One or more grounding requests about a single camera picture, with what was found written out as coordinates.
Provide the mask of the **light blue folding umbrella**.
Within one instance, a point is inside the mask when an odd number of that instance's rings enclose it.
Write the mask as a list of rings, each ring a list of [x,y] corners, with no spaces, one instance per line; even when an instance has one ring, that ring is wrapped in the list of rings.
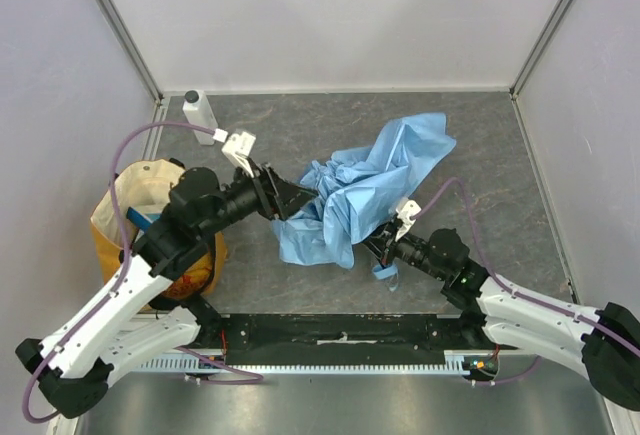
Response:
[[[272,228],[279,258],[288,264],[355,265],[354,246],[395,214],[436,165],[456,146],[443,113],[422,113],[387,122],[371,146],[333,152],[312,161],[299,184],[317,197]]]

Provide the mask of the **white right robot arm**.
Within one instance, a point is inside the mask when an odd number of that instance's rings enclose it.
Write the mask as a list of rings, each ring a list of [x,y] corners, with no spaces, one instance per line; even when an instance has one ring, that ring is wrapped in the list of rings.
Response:
[[[639,321],[629,309],[562,302],[519,286],[474,261],[454,229],[428,239],[396,231],[387,223],[363,242],[382,267],[402,261],[435,278],[446,300],[477,319],[493,344],[562,365],[609,401],[639,409]]]

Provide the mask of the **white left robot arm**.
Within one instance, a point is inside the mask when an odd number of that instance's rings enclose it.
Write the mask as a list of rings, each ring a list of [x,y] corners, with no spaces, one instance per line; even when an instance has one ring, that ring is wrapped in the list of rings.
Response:
[[[222,230],[253,213],[286,220],[317,195],[268,165],[254,167],[252,174],[238,169],[229,185],[220,184],[208,168],[185,171],[160,217],[109,282],[56,332],[16,347],[31,375],[27,388],[39,389],[56,415],[73,419],[146,361],[196,340],[215,339],[221,317],[200,294],[126,335],[120,329],[213,248]]]

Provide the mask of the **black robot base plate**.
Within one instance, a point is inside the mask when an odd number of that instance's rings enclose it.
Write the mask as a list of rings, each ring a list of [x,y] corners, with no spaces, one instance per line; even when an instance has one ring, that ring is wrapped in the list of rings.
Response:
[[[471,321],[433,314],[234,313],[221,317],[212,341],[229,354],[272,347],[356,344],[429,351],[491,351],[495,347]]]

